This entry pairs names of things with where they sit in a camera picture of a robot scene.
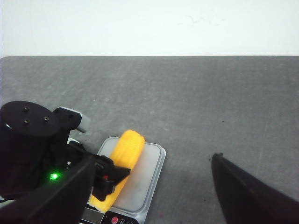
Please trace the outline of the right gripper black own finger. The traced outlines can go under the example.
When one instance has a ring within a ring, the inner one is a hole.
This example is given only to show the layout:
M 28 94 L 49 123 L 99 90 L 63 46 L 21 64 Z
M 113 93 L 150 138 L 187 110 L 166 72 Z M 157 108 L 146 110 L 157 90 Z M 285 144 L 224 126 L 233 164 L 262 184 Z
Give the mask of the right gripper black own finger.
M 214 187 L 228 224 L 297 224 L 299 203 L 214 154 Z

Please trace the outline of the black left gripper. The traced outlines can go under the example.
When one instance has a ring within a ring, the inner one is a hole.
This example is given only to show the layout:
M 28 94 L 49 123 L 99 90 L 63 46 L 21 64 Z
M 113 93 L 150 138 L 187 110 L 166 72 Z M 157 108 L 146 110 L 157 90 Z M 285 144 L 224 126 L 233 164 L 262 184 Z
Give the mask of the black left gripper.
M 131 173 L 131 169 L 115 166 L 106 156 L 92 154 L 83 144 L 69 140 L 71 131 L 87 131 L 91 120 L 86 115 L 61 106 L 53 111 L 43 107 L 43 111 L 47 112 L 45 124 L 56 121 L 58 125 L 42 163 L 41 183 L 47 184 L 1 208 L 2 224 L 77 224 L 92 185 L 92 195 L 105 201 Z

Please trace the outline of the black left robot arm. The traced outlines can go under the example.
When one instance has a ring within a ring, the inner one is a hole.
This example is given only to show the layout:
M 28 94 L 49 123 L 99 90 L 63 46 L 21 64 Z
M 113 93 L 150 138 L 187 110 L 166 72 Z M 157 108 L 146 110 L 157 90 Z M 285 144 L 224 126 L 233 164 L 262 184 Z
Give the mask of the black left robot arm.
M 0 109 L 0 210 L 3 224 L 77 224 L 88 199 L 112 194 L 130 174 L 70 141 L 90 119 L 66 107 L 12 101 Z

